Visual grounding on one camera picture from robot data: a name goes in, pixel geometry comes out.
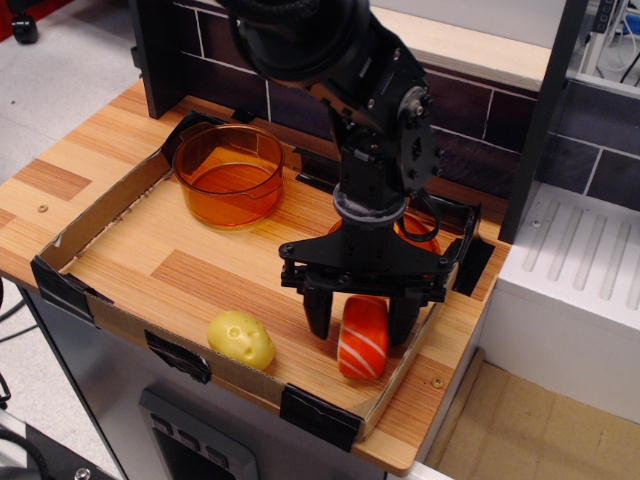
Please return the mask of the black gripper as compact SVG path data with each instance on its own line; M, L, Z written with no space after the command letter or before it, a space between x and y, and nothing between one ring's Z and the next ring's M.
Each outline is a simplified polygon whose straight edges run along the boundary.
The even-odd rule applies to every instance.
M390 298L391 347L402 345L409 337L420 303L444 301L449 256L421 248L419 245L432 240L434 233L408 231L405 217L402 213L373 223L345 218L331 233L279 247L281 285L303 295L313 335L328 338L332 292Z

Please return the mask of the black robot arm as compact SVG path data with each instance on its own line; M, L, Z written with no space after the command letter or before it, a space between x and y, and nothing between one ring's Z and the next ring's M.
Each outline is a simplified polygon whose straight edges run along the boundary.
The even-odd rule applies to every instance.
M422 66L365 1L229 1L234 42L263 78L317 98L340 151L339 228L286 243L283 285L304 298L311 331L326 337L335 292L386 297L388 339L408 338L422 307L446 293L448 259L422 249L405 210L439 170Z

